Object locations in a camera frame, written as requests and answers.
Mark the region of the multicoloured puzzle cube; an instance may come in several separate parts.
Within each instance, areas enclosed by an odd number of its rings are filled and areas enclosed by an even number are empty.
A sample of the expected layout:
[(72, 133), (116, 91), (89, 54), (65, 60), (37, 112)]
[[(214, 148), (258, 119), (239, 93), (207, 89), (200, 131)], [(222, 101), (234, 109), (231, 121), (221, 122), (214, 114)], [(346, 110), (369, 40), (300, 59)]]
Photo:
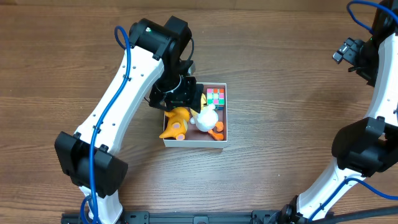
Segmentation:
[(208, 88), (206, 90), (207, 105), (215, 105), (217, 110), (223, 110), (226, 104), (224, 88)]

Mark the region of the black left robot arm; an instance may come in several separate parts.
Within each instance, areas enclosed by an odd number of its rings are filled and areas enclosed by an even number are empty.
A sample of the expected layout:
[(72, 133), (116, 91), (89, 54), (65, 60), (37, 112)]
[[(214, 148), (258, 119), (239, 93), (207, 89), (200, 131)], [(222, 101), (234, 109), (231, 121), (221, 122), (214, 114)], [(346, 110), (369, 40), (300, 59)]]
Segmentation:
[(128, 165), (117, 154), (145, 97), (151, 107), (162, 111), (201, 110), (203, 85), (193, 76), (193, 60), (181, 58), (185, 47), (193, 44), (185, 21), (173, 16), (161, 26), (142, 19), (129, 30), (117, 26), (114, 36), (124, 51), (115, 77), (76, 131), (62, 132), (55, 140), (63, 173), (85, 196), (79, 213), (64, 214), (62, 223), (124, 221), (118, 190)]

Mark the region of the white plush duck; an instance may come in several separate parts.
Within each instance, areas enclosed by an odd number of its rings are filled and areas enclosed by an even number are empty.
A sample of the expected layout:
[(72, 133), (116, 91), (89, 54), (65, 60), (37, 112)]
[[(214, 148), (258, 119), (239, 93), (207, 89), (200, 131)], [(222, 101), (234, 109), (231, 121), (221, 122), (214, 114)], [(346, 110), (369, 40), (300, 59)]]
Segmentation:
[(224, 123), (219, 120), (215, 105), (207, 105), (206, 96), (201, 96), (201, 112), (190, 109), (192, 117), (190, 123), (194, 124), (201, 132), (210, 134), (216, 141), (224, 140)]

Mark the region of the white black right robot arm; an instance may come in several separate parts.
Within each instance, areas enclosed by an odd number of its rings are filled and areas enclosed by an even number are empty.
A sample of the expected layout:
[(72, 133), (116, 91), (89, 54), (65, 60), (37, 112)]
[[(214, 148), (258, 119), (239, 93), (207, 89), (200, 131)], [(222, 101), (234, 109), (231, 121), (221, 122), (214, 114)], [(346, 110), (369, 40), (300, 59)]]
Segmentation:
[(397, 1), (359, 4), (376, 8), (372, 26), (356, 21), (371, 37), (367, 41), (346, 39), (333, 60), (350, 63), (348, 71), (356, 72), (374, 88), (371, 103), (363, 119), (338, 131), (329, 165), (309, 189), (285, 205), (278, 223), (338, 223), (397, 213), (397, 207), (338, 216), (329, 212), (356, 184), (382, 198), (397, 200), (364, 181), (397, 163)]

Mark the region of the orange toy dinosaur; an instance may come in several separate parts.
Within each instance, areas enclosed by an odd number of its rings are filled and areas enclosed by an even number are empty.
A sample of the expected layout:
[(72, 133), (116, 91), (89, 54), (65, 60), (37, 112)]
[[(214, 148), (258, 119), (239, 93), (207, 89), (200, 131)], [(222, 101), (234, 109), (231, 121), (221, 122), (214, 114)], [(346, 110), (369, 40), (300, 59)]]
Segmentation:
[(174, 138), (182, 141), (185, 139), (185, 134), (188, 130), (188, 121), (190, 119), (190, 112), (184, 107), (177, 107), (171, 111), (165, 111), (164, 115), (169, 119), (166, 129), (159, 136), (162, 139)]

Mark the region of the white box pink interior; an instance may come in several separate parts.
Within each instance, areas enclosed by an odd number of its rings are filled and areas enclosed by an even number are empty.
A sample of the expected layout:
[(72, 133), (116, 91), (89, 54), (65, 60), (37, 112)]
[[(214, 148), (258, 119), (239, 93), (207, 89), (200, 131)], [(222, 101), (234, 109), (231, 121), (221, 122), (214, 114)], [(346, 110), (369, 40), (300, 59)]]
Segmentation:
[(176, 108), (164, 115), (166, 147), (224, 148), (228, 142), (227, 85), (202, 83), (200, 112)]

